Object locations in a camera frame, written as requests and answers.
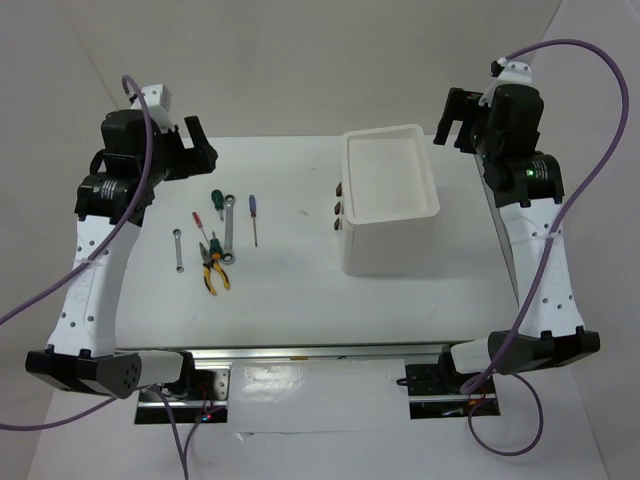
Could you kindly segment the short green screwdriver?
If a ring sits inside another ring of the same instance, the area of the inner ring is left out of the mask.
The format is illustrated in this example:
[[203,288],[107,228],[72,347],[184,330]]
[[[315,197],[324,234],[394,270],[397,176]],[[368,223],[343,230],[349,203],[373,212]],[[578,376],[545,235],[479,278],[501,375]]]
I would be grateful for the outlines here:
[[224,220],[224,210],[225,210],[225,203],[224,203],[224,194],[222,193],[221,190],[219,189],[214,189],[211,192],[211,200],[214,204],[214,208],[216,210],[216,212],[218,213],[218,216],[220,218],[221,221]]

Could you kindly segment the purple handle screwdriver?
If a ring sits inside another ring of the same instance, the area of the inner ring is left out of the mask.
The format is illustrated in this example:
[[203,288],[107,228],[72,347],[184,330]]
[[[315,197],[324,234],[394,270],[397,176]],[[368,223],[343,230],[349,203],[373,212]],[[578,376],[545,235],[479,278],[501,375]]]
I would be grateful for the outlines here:
[[256,198],[253,194],[250,194],[248,197],[249,202],[249,212],[252,220],[252,229],[253,229],[253,239],[254,246],[258,247],[258,235],[257,235],[257,203]]

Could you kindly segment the red handle screwdriver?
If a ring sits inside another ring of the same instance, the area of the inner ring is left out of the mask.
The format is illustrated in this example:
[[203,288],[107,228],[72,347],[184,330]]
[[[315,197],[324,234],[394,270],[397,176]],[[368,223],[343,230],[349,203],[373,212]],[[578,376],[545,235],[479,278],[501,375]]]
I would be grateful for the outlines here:
[[206,244],[208,244],[208,243],[209,243],[209,239],[208,239],[208,237],[207,237],[207,235],[206,235],[206,232],[205,232],[205,230],[204,230],[203,222],[202,222],[202,220],[201,220],[200,215],[199,215],[197,212],[193,211],[193,212],[191,213],[191,216],[192,216],[192,218],[193,218],[193,220],[194,220],[194,222],[195,222],[195,224],[196,224],[196,227],[197,227],[197,228],[199,229],[199,231],[201,232],[201,234],[202,234],[202,236],[203,236],[203,238],[204,238],[204,240],[205,240],[205,243],[206,243]]

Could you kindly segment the small silver wrench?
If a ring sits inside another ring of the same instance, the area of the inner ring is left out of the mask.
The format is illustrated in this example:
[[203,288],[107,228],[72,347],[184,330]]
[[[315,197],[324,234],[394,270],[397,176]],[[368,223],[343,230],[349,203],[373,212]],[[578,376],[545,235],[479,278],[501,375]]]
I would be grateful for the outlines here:
[[182,259],[182,248],[181,248],[181,230],[176,228],[172,231],[174,238],[174,246],[175,246],[175,258],[176,258],[176,272],[183,273],[184,265]]

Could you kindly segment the white drawer cabinet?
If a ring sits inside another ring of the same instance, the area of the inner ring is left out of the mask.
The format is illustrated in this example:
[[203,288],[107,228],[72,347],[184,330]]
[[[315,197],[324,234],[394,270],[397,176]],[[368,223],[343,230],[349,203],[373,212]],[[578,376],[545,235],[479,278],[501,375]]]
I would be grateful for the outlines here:
[[342,137],[338,197],[340,266],[354,277],[412,272],[433,243],[440,211],[423,129],[416,124],[352,131]]

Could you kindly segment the green orange stubby screwdriver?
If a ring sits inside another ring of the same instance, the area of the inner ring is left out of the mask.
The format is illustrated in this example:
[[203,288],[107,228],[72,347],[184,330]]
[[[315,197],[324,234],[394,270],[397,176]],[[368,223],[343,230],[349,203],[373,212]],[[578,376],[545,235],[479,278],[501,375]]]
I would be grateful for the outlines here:
[[209,255],[212,259],[219,261],[223,256],[223,249],[214,232],[211,232],[211,239],[209,241]]

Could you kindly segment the large ratchet wrench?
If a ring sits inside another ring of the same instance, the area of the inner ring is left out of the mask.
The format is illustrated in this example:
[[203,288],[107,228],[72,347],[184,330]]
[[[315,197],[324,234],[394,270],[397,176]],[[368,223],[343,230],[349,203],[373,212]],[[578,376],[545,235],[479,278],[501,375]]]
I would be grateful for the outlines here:
[[227,194],[224,197],[225,237],[221,261],[225,265],[231,265],[235,261],[235,253],[233,249],[235,203],[236,197],[234,195]]

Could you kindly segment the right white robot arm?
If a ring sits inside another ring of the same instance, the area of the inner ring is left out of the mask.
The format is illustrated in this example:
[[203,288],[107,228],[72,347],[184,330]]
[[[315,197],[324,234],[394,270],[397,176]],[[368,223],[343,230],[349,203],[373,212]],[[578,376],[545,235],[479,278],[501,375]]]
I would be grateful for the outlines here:
[[573,296],[559,217],[561,169],[537,148],[543,109],[539,92],[525,85],[501,85],[490,100],[461,88],[448,93],[434,142],[445,144],[460,122],[454,146],[482,164],[494,222],[509,242],[519,308],[510,329],[443,350],[436,379],[448,392],[473,393],[493,374],[570,365],[601,347]]

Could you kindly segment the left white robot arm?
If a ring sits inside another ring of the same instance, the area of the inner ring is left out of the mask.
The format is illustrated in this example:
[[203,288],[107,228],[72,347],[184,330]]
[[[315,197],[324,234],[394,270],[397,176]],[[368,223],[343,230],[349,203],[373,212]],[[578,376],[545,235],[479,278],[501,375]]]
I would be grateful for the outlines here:
[[176,127],[162,131],[138,109],[114,111],[103,120],[104,147],[77,189],[74,263],[81,271],[69,283],[46,347],[28,353],[28,373],[62,391],[121,399],[152,385],[162,385],[176,399],[196,390],[191,353],[116,346],[124,274],[155,187],[215,169],[218,153],[198,117],[185,124],[191,147],[184,146]]

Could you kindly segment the aluminium front rail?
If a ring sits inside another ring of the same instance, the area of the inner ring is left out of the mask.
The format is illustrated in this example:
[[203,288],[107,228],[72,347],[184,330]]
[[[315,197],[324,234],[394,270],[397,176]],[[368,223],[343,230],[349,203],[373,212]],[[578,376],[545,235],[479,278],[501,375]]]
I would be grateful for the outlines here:
[[379,360],[400,358],[409,362],[437,362],[445,347],[456,342],[400,342],[373,344],[320,344],[320,345],[271,345],[271,346],[208,346],[208,347],[118,347],[121,352],[172,350],[192,354],[197,365],[228,364],[239,362],[290,362]]

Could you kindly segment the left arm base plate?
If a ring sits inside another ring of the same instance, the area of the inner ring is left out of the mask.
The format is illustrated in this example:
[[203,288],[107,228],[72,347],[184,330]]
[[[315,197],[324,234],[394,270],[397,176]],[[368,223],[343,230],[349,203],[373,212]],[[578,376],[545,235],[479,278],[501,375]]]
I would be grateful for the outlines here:
[[[186,382],[160,386],[178,425],[194,424],[200,419],[204,424],[223,424],[228,420],[231,367],[213,365],[197,367]],[[144,391],[138,396],[134,417],[136,425],[169,424],[165,403],[155,391]]]

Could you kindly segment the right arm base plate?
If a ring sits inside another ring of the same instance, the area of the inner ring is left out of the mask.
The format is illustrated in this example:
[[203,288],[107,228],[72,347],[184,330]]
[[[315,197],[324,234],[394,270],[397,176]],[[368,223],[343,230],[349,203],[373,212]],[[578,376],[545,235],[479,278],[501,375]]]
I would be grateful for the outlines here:
[[395,381],[408,395],[412,420],[467,417],[476,407],[477,416],[500,416],[496,387],[489,380],[479,390],[462,394],[461,385],[471,375],[449,374],[437,363],[405,365],[404,376]]

